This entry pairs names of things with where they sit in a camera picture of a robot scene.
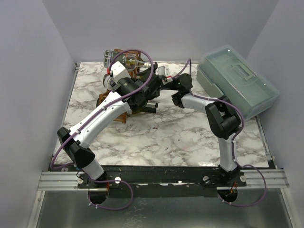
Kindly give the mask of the clear wine bottle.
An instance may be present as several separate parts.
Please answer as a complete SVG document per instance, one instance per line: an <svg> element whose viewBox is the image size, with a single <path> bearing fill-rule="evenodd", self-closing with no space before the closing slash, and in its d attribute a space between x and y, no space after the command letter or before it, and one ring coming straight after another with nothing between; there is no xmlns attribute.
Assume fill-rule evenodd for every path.
<svg viewBox="0 0 304 228"><path fill-rule="evenodd" d="M114 80L114 76L105 74L103 77L103 86L107 90L112 90L115 85L116 85L116 82Z"/></svg>

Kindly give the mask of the clear bottle dark label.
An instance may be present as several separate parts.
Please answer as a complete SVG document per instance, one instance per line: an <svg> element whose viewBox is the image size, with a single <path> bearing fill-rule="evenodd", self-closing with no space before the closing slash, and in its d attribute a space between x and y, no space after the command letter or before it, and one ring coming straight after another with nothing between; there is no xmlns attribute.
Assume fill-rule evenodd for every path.
<svg viewBox="0 0 304 228"><path fill-rule="evenodd" d="M150 61L143 60L138 51L129 51L122 53L115 61L115 57L120 53L120 50L106 50L104 53L104 67L109 68L112 62L119 61L122 63L128 72L137 70L139 68L150 68L152 65Z"/></svg>

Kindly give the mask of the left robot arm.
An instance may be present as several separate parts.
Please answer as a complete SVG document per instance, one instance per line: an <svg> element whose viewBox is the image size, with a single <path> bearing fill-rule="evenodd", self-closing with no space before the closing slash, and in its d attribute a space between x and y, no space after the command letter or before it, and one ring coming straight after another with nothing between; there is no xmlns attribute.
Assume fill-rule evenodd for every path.
<svg viewBox="0 0 304 228"><path fill-rule="evenodd" d="M121 114L129 110L138 111L145 106L162 86L154 66L143 74L141 78L133 80L122 63L112 64L107 74L112 89L106 99L78 124L70 129L61 127L57 132L59 150L66 152L76 167L89 176L89 182L96 188L104 185L105 171L89 148L93 140Z"/></svg>

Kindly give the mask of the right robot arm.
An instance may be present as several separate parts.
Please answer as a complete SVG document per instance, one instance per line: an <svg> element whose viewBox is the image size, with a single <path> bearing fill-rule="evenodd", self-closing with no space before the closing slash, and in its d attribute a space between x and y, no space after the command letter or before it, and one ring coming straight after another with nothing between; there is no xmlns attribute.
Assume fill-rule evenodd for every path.
<svg viewBox="0 0 304 228"><path fill-rule="evenodd" d="M189 74L161 78L163 90L176 91L172 95L172 101L177 107L193 109L207 116L210 129L219 143L218 180L224 186L234 183L240 172L240 165L235 157L235 138L244 127L241 112L224 95L212 98L193 94L192 78Z"/></svg>

